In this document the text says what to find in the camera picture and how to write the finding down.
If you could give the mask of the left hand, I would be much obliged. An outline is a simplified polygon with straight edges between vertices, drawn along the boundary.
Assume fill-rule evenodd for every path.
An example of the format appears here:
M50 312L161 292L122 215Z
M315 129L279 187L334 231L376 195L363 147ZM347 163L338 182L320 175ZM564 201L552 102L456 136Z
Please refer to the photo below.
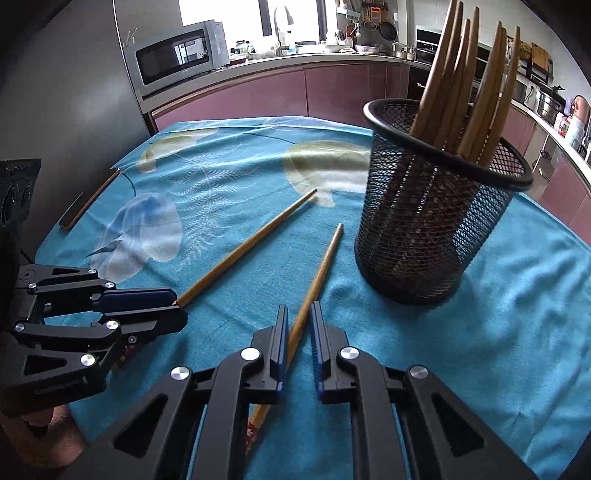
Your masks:
M1 415L1 432L19 460L39 468L61 468L72 463L87 446L68 406L33 414L32 425L23 419Z

